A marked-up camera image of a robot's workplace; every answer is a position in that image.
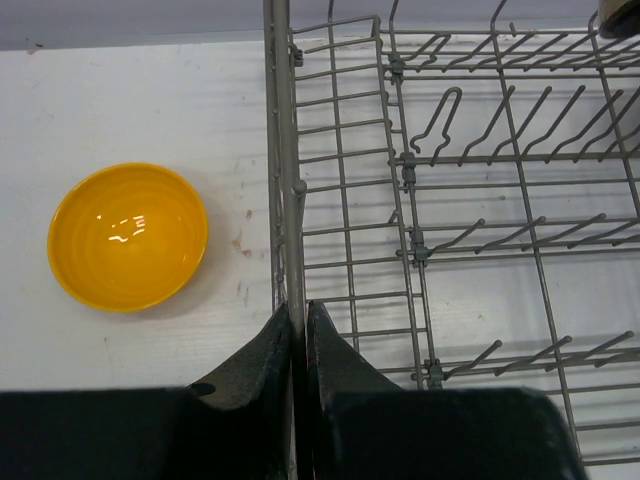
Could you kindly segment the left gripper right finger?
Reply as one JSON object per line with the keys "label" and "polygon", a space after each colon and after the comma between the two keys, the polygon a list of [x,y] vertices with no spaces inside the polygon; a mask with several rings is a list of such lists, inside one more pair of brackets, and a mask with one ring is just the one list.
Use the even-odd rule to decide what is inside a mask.
{"label": "left gripper right finger", "polygon": [[527,388],[405,390],[308,306],[319,479],[584,479],[560,412]]}

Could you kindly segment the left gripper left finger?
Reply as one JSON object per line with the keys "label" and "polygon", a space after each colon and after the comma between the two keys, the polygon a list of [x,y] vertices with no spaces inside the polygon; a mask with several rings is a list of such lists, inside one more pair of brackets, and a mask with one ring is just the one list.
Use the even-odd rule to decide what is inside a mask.
{"label": "left gripper left finger", "polygon": [[185,387],[1,395],[4,479],[285,479],[291,321]]}

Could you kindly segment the yellow bowl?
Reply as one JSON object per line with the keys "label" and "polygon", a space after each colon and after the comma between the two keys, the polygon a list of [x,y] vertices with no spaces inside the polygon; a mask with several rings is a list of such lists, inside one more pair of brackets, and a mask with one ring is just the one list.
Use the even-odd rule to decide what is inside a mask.
{"label": "yellow bowl", "polygon": [[49,226],[47,256],[56,281],[76,301],[131,313],[185,287],[208,240],[205,205],[187,180],[159,165],[125,163],[66,194]]}

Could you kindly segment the grey wire dish rack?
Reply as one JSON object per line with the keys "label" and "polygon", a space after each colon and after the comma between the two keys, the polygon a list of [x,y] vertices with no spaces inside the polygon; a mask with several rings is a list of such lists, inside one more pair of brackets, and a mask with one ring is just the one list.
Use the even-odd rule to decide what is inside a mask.
{"label": "grey wire dish rack", "polygon": [[639,39],[481,2],[263,5],[271,290],[402,387],[526,386],[639,473]]}

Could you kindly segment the beige brown glazed bowl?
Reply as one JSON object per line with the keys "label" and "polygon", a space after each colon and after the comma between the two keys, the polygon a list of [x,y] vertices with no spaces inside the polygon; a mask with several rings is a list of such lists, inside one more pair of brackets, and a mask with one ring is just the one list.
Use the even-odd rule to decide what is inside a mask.
{"label": "beige brown glazed bowl", "polygon": [[640,31],[640,0],[599,0],[599,33],[603,38],[630,38]]}

